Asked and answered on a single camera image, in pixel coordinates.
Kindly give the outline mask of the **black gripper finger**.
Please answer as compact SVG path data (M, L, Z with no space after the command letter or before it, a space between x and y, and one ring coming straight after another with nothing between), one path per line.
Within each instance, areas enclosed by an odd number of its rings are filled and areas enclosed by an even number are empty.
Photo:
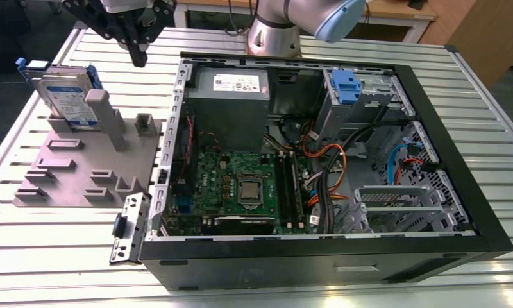
M127 50L133 66L139 61L137 25L139 10L107 13L101 1L62 1L62 7L106 40L115 39Z
M145 9L146 13L151 14L153 19L141 23L139 39L137 40L137 46L139 49L139 61L137 67L146 65L146 50L150 43L154 42L165 27L173 27L175 2L174 1L153 1L151 7Z

